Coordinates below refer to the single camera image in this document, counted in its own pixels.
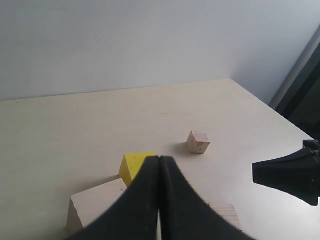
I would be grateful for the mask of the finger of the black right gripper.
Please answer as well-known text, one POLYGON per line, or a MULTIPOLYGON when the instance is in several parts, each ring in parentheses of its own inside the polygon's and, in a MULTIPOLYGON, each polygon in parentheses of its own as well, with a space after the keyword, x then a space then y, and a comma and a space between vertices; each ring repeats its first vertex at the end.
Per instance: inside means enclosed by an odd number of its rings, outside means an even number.
POLYGON ((317 139, 313 140, 303 140, 303 148, 308 148, 310 150, 320 150, 320 141, 317 139))
POLYGON ((253 163, 252 179, 256 184, 317 206, 320 198, 320 152, 306 147, 285 157, 253 163))

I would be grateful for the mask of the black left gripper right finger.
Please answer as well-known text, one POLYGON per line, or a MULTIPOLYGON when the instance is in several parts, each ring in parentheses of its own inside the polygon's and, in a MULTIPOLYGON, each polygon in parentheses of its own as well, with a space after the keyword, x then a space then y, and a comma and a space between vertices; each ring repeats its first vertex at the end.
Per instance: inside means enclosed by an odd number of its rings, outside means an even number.
POLYGON ((252 239, 202 200, 173 157, 162 156, 159 162, 159 214, 163 240, 252 239))

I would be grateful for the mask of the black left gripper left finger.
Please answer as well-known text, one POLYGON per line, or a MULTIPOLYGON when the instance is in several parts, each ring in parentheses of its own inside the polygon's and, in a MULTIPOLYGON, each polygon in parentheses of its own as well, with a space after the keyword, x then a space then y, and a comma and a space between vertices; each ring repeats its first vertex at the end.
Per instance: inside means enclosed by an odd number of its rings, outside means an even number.
POLYGON ((155 240, 160 158, 149 156, 122 196, 69 240, 155 240))

